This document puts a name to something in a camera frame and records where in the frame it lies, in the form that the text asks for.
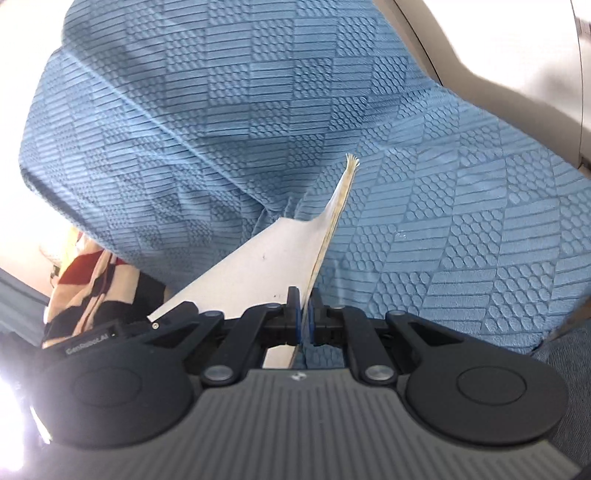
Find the white sheet of paper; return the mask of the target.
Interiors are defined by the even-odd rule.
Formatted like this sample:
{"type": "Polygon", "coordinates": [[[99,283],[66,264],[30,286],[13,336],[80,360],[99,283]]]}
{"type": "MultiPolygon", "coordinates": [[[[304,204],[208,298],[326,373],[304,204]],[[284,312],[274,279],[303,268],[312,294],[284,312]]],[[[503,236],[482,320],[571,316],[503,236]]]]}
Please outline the white sheet of paper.
{"type": "Polygon", "coordinates": [[[346,157],[345,172],[318,217],[277,219],[149,315],[152,322],[183,301],[197,305],[197,319],[157,330],[151,325],[143,340],[171,372],[187,371],[200,378],[225,336],[224,322],[238,319],[252,306],[283,304],[290,286],[300,290],[304,309],[358,166],[358,158],[346,157]]]}

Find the blue textured sofa cover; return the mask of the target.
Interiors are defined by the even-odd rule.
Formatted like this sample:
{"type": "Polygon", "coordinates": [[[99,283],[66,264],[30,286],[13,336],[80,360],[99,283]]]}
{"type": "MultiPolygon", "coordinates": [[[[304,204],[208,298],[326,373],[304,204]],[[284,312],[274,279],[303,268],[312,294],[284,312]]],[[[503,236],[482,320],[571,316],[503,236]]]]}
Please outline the blue textured sofa cover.
{"type": "Polygon", "coordinates": [[[370,1],[77,1],[25,183],[180,289],[360,158],[318,288],[537,347],[590,292],[590,183],[424,74],[370,1]]]}

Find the blue curtain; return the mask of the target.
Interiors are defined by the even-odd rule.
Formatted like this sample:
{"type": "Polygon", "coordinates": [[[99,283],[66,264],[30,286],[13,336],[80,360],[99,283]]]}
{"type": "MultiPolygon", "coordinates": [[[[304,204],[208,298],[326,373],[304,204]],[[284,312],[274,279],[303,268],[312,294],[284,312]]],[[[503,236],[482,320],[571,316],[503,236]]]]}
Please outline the blue curtain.
{"type": "Polygon", "coordinates": [[[0,271],[0,325],[39,346],[44,336],[44,314],[49,298],[4,270],[0,271]]]}

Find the striped red black white blanket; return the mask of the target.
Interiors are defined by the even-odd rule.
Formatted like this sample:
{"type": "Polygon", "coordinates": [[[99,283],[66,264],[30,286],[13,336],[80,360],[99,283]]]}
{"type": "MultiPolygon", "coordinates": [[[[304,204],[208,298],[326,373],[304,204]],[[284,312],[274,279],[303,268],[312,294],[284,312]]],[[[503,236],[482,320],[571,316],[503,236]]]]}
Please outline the striped red black white blanket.
{"type": "Polygon", "coordinates": [[[145,321],[170,297],[165,284],[78,233],[50,296],[41,346],[51,347],[112,320],[145,321]]]}

